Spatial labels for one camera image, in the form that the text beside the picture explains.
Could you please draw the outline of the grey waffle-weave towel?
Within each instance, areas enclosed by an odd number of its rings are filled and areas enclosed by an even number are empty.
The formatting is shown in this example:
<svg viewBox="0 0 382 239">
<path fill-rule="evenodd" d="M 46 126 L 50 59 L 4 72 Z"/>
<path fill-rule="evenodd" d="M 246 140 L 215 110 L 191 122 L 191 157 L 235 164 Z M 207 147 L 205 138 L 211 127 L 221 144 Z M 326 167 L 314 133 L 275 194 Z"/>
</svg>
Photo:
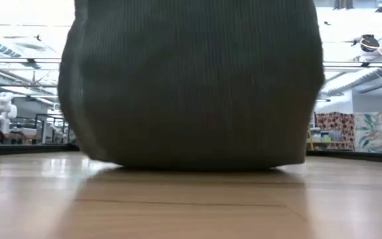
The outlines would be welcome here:
<svg viewBox="0 0 382 239">
<path fill-rule="evenodd" d="M 323 83 L 313 0 L 74 0 L 58 98 L 91 159 L 255 170 L 304 162 Z"/>
</svg>

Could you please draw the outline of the cluttered wooden workbench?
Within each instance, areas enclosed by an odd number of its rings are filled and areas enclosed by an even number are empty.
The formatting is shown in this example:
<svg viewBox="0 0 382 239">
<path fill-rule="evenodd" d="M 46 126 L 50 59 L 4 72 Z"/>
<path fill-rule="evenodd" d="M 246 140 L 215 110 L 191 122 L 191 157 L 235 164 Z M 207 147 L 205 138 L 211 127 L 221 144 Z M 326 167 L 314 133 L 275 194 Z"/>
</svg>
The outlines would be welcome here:
<svg viewBox="0 0 382 239">
<path fill-rule="evenodd" d="M 342 133 L 337 130 L 322 130 L 319 127 L 311 127 L 307 133 L 306 144 L 309 150 L 321 151 L 331 148 L 332 145 L 343 145 L 346 142 Z"/>
</svg>

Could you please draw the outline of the floral patterned cloth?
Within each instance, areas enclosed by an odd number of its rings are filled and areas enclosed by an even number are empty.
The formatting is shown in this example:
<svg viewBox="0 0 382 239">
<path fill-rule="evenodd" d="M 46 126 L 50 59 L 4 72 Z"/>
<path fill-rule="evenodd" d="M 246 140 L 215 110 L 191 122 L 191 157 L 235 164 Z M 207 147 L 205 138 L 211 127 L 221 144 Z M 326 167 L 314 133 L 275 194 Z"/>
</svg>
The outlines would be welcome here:
<svg viewBox="0 0 382 239">
<path fill-rule="evenodd" d="M 354 150 L 354 116 L 353 114 L 343 114 L 340 112 L 330 112 L 324 114 L 315 114 L 316 125 L 322 131 L 333 131 L 331 136 L 333 143 L 326 149 L 331 150 Z"/>
</svg>

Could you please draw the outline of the leaf patterned cloth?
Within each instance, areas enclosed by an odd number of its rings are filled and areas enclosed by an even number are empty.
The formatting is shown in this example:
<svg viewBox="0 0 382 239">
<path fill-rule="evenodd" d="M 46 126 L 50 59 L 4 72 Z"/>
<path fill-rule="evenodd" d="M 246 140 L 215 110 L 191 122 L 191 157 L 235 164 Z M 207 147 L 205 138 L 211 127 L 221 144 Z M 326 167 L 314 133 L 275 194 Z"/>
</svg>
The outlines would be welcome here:
<svg viewBox="0 0 382 239">
<path fill-rule="evenodd" d="M 382 153 L 382 112 L 354 113 L 354 150 Z"/>
</svg>

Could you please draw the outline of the white humanoid robot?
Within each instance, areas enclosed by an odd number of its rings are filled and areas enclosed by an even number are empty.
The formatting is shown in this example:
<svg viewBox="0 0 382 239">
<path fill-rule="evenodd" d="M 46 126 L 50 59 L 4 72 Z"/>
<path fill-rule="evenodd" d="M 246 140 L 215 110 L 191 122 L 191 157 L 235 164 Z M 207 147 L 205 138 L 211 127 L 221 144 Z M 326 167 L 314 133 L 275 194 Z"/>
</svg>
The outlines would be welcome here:
<svg viewBox="0 0 382 239">
<path fill-rule="evenodd" d="M 12 119 L 17 116 L 17 107 L 12 103 L 14 93 L 0 93 L 0 130 L 3 133 L 9 133 L 9 125 Z"/>
</svg>

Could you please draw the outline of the silver corrugated air duct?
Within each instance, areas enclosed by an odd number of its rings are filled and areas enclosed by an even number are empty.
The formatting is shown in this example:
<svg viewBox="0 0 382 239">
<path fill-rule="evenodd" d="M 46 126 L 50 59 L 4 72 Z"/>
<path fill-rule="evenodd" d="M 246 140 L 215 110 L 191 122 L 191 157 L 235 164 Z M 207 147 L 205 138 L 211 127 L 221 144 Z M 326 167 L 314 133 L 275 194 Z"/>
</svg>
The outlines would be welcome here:
<svg viewBox="0 0 382 239">
<path fill-rule="evenodd" d="M 381 68 L 365 68 L 354 72 L 325 72 L 326 79 L 319 98 L 343 96 L 344 92 L 362 84 L 382 79 Z"/>
</svg>

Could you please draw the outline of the black aluminium table frame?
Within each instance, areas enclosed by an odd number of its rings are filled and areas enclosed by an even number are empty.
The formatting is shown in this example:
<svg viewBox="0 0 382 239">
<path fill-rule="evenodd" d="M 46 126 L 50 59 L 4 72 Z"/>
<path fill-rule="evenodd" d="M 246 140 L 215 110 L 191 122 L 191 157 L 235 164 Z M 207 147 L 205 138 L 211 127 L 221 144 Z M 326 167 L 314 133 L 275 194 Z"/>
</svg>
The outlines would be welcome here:
<svg viewBox="0 0 382 239">
<path fill-rule="evenodd" d="M 0 145 L 0 155 L 57 153 L 71 151 L 79 151 L 79 148 L 70 144 Z M 334 157 L 340 159 L 374 161 L 382 163 L 382 153 L 360 153 L 353 151 L 307 151 L 306 156 Z"/>
</svg>

